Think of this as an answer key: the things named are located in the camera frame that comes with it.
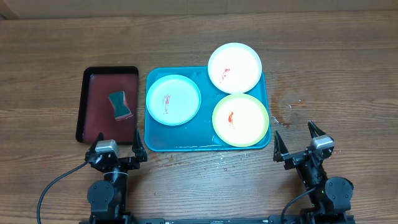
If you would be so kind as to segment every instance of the food residue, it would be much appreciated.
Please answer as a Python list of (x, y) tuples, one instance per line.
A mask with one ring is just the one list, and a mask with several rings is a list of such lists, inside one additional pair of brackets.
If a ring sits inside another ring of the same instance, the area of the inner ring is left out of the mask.
[(225, 68), (225, 70), (224, 70), (224, 72), (223, 72), (223, 74), (222, 74), (222, 76), (221, 76), (220, 83), (224, 80), (224, 78), (227, 76), (227, 74), (228, 74), (229, 71), (231, 71), (231, 69)]
[(165, 95), (165, 96), (163, 97), (164, 111), (166, 112), (166, 114), (169, 113), (169, 111), (167, 110), (167, 106), (169, 105), (169, 103), (170, 103), (170, 95), (167, 94), (167, 95)]
[(234, 113), (232, 111), (230, 111), (229, 116), (228, 116), (229, 125), (233, 125), (232, 115), (234, 115)]

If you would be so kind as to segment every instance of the sponge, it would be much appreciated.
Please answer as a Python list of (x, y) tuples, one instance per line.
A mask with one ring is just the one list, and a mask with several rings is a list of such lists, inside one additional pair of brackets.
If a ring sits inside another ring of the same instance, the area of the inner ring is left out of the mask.
[(124, 91), (117, 91), (109, 94), (109, 100), (114, 109), (114, 118), (116, 121), (127, 119), (132, 116), (130, 109), (127, 106), (126, 95)]

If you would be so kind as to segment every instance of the plate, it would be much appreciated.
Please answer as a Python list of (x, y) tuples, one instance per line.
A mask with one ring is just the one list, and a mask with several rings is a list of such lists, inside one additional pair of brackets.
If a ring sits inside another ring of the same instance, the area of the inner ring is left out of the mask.
[(225, 93), (245, 93), (256, 86), (262, 72), (258, 54), (240, 43), (224, 44), (211, 55), (208, 73), (211, 82)]
[(248, 147), (259, 142), (269, 127), (264, 105), (247, 94), (224, 97), (213, 112), (213, 128), (224, 142), (236, 147)]
[(198, 112), (201, 95), (198, 86), (182, 75), (158, 79), (147, 92), (149, 114), (159, 123), (175, 126), (190, 121)]

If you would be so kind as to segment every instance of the wooden table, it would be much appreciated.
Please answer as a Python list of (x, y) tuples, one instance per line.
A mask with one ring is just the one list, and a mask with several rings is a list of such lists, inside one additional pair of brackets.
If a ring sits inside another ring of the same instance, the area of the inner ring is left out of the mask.
[[(309, 145), (312, 119), (335, 139), (328, 176), (355, 185), (358, 223), (398, 218), (398, 12), (1, 21), (0, 223), (35, 223), (44, 187), (83, 162), (75, 140), (81, 79), (89, 66), (140, 70), (144, 133), (146, 75), (155, 67), (206, 65), (228, 42), (250, 45), (266, 73), (272, 130), (291, 151)], [(267, 217), (303, 192), (295, 170), (263, 150), (155, 153), (130, 172), (137, 217)], [(124, 147), (123, 155), (132, 155)], [(86, 191), (101, 173), (84, 167), (44, 198), (43, 223), (90, 215)], [(310, 206), (301, 200), (287, 213)]]

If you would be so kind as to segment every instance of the black cable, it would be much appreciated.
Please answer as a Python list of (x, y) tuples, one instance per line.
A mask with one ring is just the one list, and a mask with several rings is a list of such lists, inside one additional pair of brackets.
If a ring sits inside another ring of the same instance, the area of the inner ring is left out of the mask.
[(45, 193), (49, 190), (49, 188), (50, 188), (51, 186), (53, 186), (53, 184), (55, 184), (58, 180), (60, 180), (60, 179), (62, 179), (62, 178), (64, 178), (64, 177), (66, 177), (67, 175), (69, 175), (69, 174), (75, 172), (76, 170), (82, 168), (83, 166), (87, 165), (87, 163), (88, 163), (88, 162), (84, 162), (82, 165), (80, 165), (80, 166), (74, 168), (73, 170), (68, 171), (68, 172), (62, 174), (61, 176), (59, 176), (59, 177), (57, 177), (55, 180), (53, 180), (48, 186), (46, 186), (46, 188), (44, 189), (42, 195), (40, 196), (39, 203), (37, 204), (37, 211), (36, 211), (37, 224), (42, 224), (42, 221), (40, 220), (40, 207), (42, 206), (42, 201), (43, 201), (44, 195), (45, 195)]
[(285, 223), (285, 220), (284, 220), (285, 212), (286, 212), (286, 210), (287, 210), (287, 208), (288, 208), (289, 206), (291, 206), (294, 202), (296, 202), (298, 199), (302, 198), (303, 196), (306, 196), (307, 194), (313, 192), (315, 189), (316, 189), (316, 187), (314, 187), (313, 189), (308, 190), (308, 191), (306, 191), (306, 192), (300, 194), (300, 195), (297, 196), (295, 199), (291, 200), (291, 201), (285, 206), (285, 208), (283, 209), (282, 214), (280, 214), (280, 223), (281, 223), (281, 224), (284, 224), (284, 223)]

